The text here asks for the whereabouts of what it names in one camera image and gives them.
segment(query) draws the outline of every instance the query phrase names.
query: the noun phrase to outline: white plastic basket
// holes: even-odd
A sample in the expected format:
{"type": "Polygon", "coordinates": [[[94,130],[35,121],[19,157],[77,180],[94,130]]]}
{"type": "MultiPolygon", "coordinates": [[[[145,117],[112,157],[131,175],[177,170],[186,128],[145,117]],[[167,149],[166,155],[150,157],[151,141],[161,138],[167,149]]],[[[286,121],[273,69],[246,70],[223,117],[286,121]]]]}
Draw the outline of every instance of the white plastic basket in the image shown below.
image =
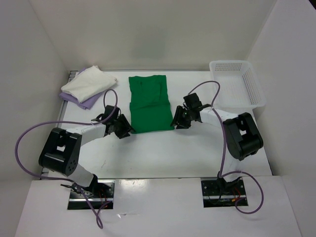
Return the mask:
{"type": "Polygon", "coordinates": [[[251,63],[240,60],[212,61],[209,64],[213,79],[221,90],[215,103],[223,108],[250,108],[267,102],[251,63]]]}

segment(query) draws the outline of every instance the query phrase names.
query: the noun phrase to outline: clothing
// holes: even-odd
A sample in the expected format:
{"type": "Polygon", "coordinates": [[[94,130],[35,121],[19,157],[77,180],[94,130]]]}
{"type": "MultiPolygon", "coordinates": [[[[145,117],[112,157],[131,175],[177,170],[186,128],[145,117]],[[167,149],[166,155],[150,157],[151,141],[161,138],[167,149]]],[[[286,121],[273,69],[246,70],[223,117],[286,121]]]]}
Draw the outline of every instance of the clothing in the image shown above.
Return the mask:
{"type": "Polygon", "coordinates": [[[173,130],[166,76],[129,77],[129,109],[135,133],[173,130]]]}
{"type": "Polygon", "coordinates": [[[74,96],[79,103],[82,103],[116,83],[115,77],[99,70],[96,66],[92,66],[64,85],[61,90],[74,96]]]}
{"type": "Polygon", "coordinates": [[[94,105],[94,103],[98,100],[98,98],[103,94],[103,92],[98,93],[92,97],[90,97],[89,99],[83,101],[82,103],[80,103],[74,96],[67,94],[65,92],[61,92],[59,94],[59,97],[61,97],[63,100],[66,101],[70,101],[75,103],[76,105],[78,105],[80,108],[86,110],[90,110],[92,108],[92,106],[94,105]]]}

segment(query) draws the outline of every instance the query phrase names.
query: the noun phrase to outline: white table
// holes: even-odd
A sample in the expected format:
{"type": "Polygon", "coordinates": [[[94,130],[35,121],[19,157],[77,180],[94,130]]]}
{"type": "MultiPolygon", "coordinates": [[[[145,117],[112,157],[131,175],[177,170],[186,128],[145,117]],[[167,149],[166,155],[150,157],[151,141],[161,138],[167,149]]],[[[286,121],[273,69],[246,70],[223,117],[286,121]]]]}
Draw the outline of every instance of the white table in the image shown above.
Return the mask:
{"type": "MultiPolygon", "coordinates": [[[[249,207],[260,203],[255,182],[244,177],[249,207]]],[[[265,202],[257,213],[235,207],[203,208],[199,178],[117,180],[114,208],[103,210],[104,229],[91,210],[67,210],[60,181],[33,181],[16,237],[300,237],[282,179],[258,177],[265,202]]]]}
{"type": "MultiPolygon", "coordinates": [[[[210,72],[108,72],[118,79],[114,87],[118,93],[118,106],[130,121],[128,77],[166,75],[171,111],[197,84],[211,80],[210,72]]],[[[202,103],[210,103],[213,84],[205,84],[196,92],[202,103]]],[[[103,113],[103,98],[91,110],[83,110],[68,103],[63,120],[90,122],[103,113]]],[[[108,93],[106,104],[114,105],[115,97],[108,93]]],[[[252,111],[237,110],[234,113],[252,111]]],[[[64,124],[62,128],[75,125],[64,124]]],[[[114,134],[90,142],[81,148],[79,163],[99,178],[174,178],[214,177],[217,175],[222,155],[223,135],[219,128],[192,122],[187,130],[173,130],[131,135],[118,139],[114,134]]],[[[244,170],[256,176],[272,175],[264,149],[243,161],[244,170]]]]}

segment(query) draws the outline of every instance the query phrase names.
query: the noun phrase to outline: white wall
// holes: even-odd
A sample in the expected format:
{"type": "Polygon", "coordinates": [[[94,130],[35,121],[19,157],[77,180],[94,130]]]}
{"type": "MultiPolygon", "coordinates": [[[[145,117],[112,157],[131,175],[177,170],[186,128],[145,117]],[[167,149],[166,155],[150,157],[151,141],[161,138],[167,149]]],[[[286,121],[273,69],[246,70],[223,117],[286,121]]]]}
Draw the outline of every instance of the white wall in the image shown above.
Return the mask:
{"type": "MultiPolygon", "coordinates": [[[[11,237],[31,183],[15,161],[15,142],[31,125],[57,118],[67,71],[27,0],[1,1],[0,31],[0,236],[11,237]]],[[[33,171],[50,129],[22,141],[21,160],[33,171]]]]}
{"type": "Polygon", "coordinates": [[[275,0],[30,0],[66,67],[208,69],[245,59],[275,0]]]}
{"type": "Polygon", "coordinates": [[[308,0],[278,0],[248,60],[268,100],[255,114],[268,159],[303,237],[314,237],[316,10],[308,0]]]}
{"type": "Polygon", "coordinates": [[[29,180],[0,181],[1,237],[14,236],[30,186],[29,180]]]}

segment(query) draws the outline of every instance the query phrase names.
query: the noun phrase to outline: purple towel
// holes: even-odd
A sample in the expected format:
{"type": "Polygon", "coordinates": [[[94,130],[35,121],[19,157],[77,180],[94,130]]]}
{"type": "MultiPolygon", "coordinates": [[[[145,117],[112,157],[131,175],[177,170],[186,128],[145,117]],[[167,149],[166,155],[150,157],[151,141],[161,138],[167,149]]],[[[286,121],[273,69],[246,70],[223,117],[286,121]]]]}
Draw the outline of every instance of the purple towel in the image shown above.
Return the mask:
{"type": "Polygon", "coordinates": [[[61,97],[63,100],[66,101],[70,101],[75,103],[76,105],[78,105],[80,108],[86,110],[86,109],[91,109],[92,106],[94,105],[94,103],[97,101],[97,99],[102,95],[103,92],[100,92],[92,97],[90,97],[89,99],[87,99],[86,101],[83,101],[82,103],[79,103],[79,101],[76,99],[76,97],[67,94],[65,92],[61,92],[59,94],[59,97],[61,97]]]}

